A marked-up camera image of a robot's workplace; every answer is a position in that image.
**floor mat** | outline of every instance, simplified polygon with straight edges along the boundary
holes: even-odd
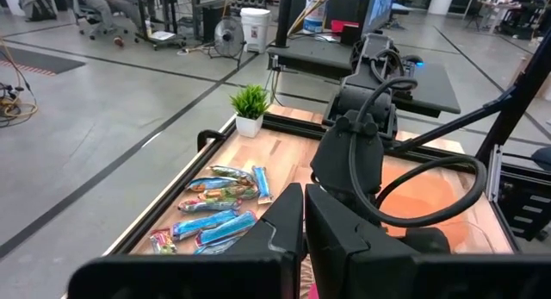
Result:
[[[8,47],[8,49],[17,67],[29,72],[54,76],[85,65],[84,62],[54,57],[44,53],[35,53],[13,47]],[[0,47],[0,52],[6,54],[6,49]],[[2,54],[0,54],[0,65],[11,65]]]

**trash can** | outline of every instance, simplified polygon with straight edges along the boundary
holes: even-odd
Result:
[[[268,36],[269,10],[241,9],[241,24],[245,33],[245,51],[264,53],[266,51],[266,37]]]

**gray floor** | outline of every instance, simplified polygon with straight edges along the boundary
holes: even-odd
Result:
[[[498,97],[520,59],[535,50],[526,41],[464,29],[465,22],[453,18],[412,15],[401,21],[406,31],[387,34],[403,54],[446,65],[463,114]],[[0,168],[0,252],[21,243],[0,259],[3,299],[63,294],[71,273],[109,247],[194,156],[197,133],[218,129],[230,118],[228,96],[237,91],[235,84],[264,85],[269,74],[266,55],[244,54],[237,71],[227,59],[177,56],[174,49],[153,52],[131,38],[124,49],[109,38],[90,41],[70,23],[64,14],[56,22],[35,23],[0,14],[0,35],[10,46],[86,63],[55,77],[24,72],[40,112],[0,130],[0,155],[9,165]],[[271,28],[270,39],[274,35]],[[0,66],[0,80],[14,81],[13,70]],[[322,78],[285,73],[278,91],[287,96],[278,99],[321,113],[336,90]],[[549,145],[550,109],[535,100],[505,150],[528,156]],[[399,114],[399,128],[417,134],[457,117]],[[488,117],[446,138],[475,153],[494,120]],[[22,230],[34,235],[20,242]]]

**black monitor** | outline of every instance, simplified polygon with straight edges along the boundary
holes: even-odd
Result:
[[[365,15],[362,34],[371,33],[382,27],[390,18],[393,0],[369,0],[368,11]]]

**white bucket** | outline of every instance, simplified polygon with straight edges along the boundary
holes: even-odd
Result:
[[[319,0],[306,0],[306,9],[309,9],[313,4],[315,4]],[[310,15],[306,16],[304,18],[304,24],[302,28],[304,28],[305,32],[312,32],[312,33],[321,33],[323,32],[323,24],[324,24],[324,18],[325,18],[325,8],[327,7],[327,1],[320,4],[320,6],[310,13]]]
[[[268,35],[269,10],[267,9],[241,9],[241,24],[245,33],[245,51],[264,53],[266,51],[266,38]]]

